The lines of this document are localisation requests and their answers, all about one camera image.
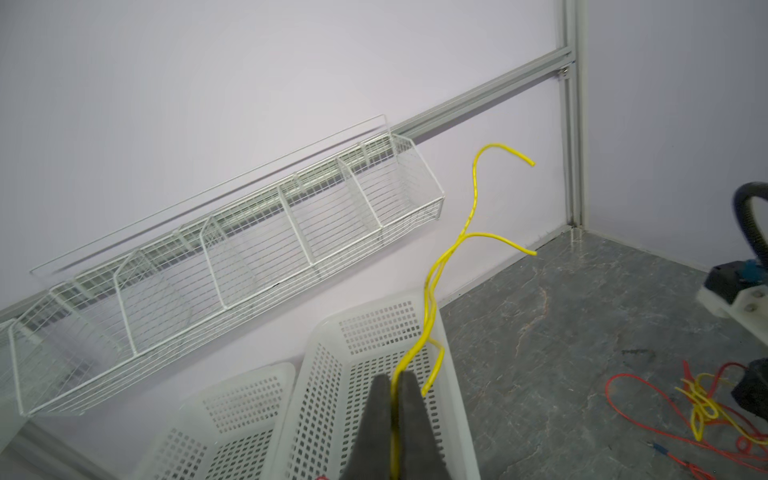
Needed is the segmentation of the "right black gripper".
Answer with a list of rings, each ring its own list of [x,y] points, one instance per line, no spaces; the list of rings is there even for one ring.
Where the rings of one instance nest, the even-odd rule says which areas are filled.
[[[766,358],[749,363],[741,380],[732,389],[731,396],[744,410],[768,420],[768,360]]]

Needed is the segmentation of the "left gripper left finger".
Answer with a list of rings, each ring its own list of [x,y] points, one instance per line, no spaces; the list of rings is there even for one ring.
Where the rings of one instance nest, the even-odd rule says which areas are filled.
[[[341,479],[393,479],[394,407],[391,380],[376,375],[371,383],[351,455]]]

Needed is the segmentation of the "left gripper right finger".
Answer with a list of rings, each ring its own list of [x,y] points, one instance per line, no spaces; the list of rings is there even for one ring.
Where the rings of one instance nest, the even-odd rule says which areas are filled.
[[[398,438],[400,479],[449,480],[421,395],[417,377],[405,371],[399,377]]]

